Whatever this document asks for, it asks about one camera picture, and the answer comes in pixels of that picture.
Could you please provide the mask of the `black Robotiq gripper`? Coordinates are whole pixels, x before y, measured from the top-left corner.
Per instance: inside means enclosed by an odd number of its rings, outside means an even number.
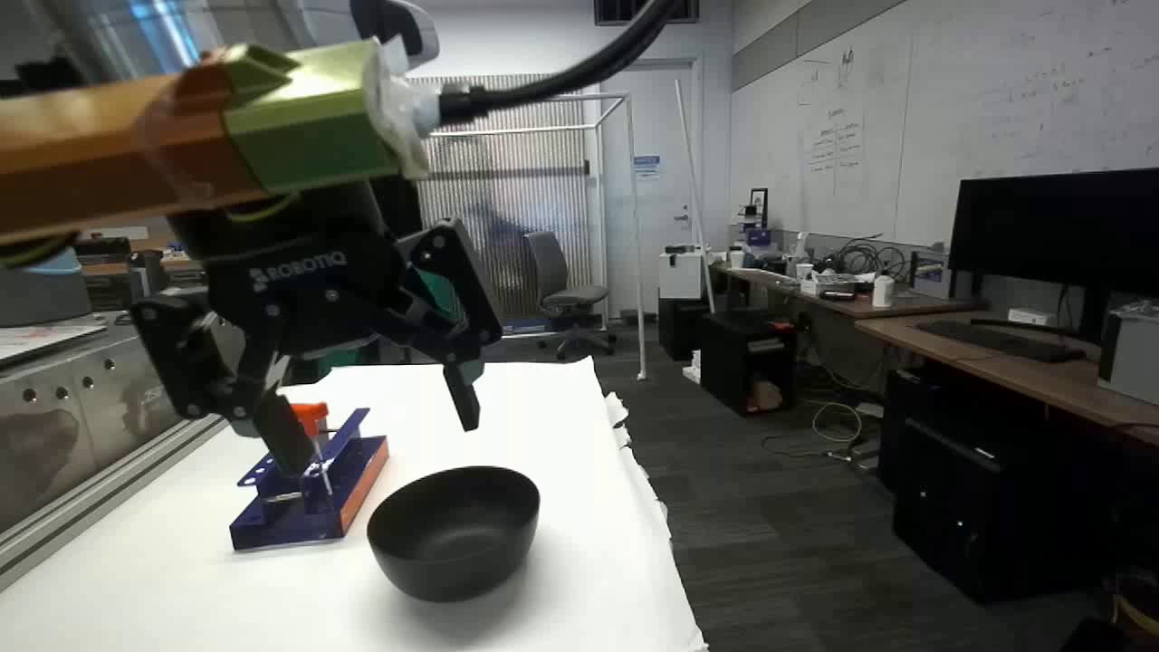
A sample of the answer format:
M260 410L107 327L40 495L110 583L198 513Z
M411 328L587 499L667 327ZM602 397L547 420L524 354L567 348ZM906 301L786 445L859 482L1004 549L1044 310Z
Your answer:
M203 266L203 289L132 306L171 405L254 416L276 468L306 475L316 445L295 405L270 393L270 365L393 340L444 365L462 428L476 429L476 381L502 318L468 229L456 216L393 229L416 212L413 183L389 198L337 183L177 212L171 229Z

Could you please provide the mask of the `robot arm with green wrist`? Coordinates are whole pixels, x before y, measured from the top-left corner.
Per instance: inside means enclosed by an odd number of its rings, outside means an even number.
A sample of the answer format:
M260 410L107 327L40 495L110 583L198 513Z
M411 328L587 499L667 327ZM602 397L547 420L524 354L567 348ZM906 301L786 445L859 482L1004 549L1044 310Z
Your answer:
M0 243L40 264L85 231L163 216L208 283L150 295L136 327L185 416L217 411L287 470L316 445L281 393L296 354L400 340L444 365L456 416L481 416L502 338L456 219L400 235L375 181L416 181L456 100L396 44L254 44L185 73L0 100Z

